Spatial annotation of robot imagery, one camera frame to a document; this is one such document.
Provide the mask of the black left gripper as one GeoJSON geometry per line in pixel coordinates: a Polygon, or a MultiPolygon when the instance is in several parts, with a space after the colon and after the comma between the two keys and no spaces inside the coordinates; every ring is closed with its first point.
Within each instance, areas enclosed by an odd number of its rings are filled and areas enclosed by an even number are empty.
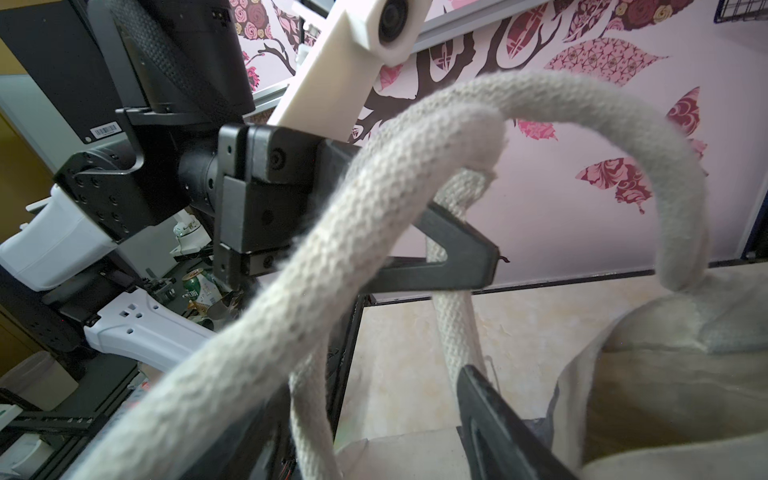
{"type": "Polygon", "coordinates": [[[273,272],[359,150],[285,127],[223,126],[214,182],[217,280],[236,288],[273,272]]]}

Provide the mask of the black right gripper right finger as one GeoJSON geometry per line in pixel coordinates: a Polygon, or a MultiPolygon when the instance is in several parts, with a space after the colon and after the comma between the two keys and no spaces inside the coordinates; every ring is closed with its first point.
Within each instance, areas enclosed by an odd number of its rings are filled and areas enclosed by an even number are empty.
{"type": "Polygon", "coordinates": [[[457,379],[460,437],[473,479],[573,479],[487,378],[464,366],[457,379]]]}

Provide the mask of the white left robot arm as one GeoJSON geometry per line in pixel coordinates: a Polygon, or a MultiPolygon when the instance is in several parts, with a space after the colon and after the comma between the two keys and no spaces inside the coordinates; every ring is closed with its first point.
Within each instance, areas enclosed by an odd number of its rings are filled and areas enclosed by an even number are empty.
{"type": "Polygon", "coordinates": [[[211,337],[141,287],[98,269],[121,243],[191,207],[212,238],[215,277],[238,288],[270,273],[339,185],[346,141],[379,69],[421,43],[426,1],[301,1],[320,28],[264,126],[238,37],[261,38],[260,1],[92,1],[97,64],[121,101],[107,134],[73,154],[40,212],[1,246],[3,276],[42,294],[67,349],[161,371],[211,337]]]}

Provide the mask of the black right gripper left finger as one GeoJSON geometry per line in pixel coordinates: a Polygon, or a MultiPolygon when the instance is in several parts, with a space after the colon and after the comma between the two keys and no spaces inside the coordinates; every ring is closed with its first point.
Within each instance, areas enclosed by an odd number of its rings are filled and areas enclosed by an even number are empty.
{"type": "Polygon", "coordinates": [[[295,467],[290,392],[284,385],[228,427],[182,475],[184,479],[288,479],[295,467]]]}

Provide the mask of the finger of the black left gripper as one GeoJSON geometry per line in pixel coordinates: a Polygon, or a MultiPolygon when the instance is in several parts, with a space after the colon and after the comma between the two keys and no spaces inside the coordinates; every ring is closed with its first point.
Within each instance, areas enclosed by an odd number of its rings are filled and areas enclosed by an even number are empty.
{"type": "Polygon", "coordinates": [[[500,251],[477,229],[435,202],[413,225],[437,243],[446,258],[389,257],[361,288],[362,294],[478,290],[493,282],[500,251]]]}

